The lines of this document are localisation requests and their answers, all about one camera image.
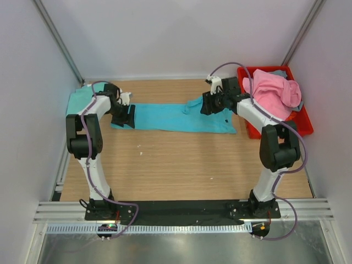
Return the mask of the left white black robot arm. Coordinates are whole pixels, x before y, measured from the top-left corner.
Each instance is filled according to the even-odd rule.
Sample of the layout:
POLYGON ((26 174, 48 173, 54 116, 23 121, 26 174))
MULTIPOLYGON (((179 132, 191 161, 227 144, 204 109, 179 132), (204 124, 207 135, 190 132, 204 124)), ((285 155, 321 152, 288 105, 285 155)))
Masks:
POLYGON ((67 149, 81 165, 89 186, 89 200, 79 201, 86 220, 110 220, 118 214, 101 163, 100 120, 109 114, 113 125, 134 128, 136 106, 131 97, 131 92, 107 81, 85 85, 70 95, 65 118, 67 149))

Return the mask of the blue t shirt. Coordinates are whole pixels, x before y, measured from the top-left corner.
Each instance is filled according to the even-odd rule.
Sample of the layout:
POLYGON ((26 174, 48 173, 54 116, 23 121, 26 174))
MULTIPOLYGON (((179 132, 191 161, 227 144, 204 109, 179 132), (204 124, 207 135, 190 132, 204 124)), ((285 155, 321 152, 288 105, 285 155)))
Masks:
POLYGON ((233 113, 223 111, 201 114, 203 99, 198 97, 187 103, 137 103, 135 107, 135 129, 164 130, 189 133, 236 134, 232 124, 233 113))

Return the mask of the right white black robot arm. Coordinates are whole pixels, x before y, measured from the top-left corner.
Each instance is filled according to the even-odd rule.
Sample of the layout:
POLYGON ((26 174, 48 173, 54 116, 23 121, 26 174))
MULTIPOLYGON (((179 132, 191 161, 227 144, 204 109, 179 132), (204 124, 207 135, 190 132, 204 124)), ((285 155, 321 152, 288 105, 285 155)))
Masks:
POLYGON ((263 170, 250 191, 245 209, 250 217, 266 218, 274 209, 277 187, 284 172, 301 156, 296 125, 271 116, 249 93, 241 91, 236 77, 208 76, 205 82, 211 88, 202 95, 201 114, 209 116, 228 109, 260 132, 259 156, 263 170))

